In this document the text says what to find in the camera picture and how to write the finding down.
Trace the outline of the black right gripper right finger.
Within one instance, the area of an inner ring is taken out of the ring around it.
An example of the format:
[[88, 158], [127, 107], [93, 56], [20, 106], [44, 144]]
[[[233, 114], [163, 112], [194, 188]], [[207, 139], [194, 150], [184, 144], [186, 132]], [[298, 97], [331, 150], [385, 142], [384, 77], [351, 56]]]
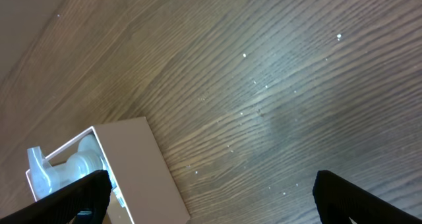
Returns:
[[317, 173], [313, 197], [323, 224], [421, 224], [419, 218], [394, 207], [328, 170]]

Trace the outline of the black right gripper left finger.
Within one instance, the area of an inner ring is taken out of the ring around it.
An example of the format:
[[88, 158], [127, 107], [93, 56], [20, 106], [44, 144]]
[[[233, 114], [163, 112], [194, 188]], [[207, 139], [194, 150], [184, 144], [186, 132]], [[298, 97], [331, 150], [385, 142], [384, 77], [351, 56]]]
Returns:
[[111, 181], [97, 170], [41, 200], [1, 218], [2, 223], [102, 223], [110, 202]]

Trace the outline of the clear spray bottle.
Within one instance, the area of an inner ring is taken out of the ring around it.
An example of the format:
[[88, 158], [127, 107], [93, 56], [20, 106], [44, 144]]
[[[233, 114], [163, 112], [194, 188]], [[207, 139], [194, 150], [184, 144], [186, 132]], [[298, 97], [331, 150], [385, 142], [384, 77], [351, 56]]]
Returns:
[[39, 146], [27, 149], [27, 155], [30, 166], [30, 183], [37, 199], [45, 198], [94, 171], [106, 170], [109, 174], [111, 190], [117, 201], [121, 207], [126, 206], [114, 174], [111, 172], [94, 134], [84, 136], [78, 142], [76, 151], [71, 152], [67, 156], [67, 160], [58, 165], [51, 164]]

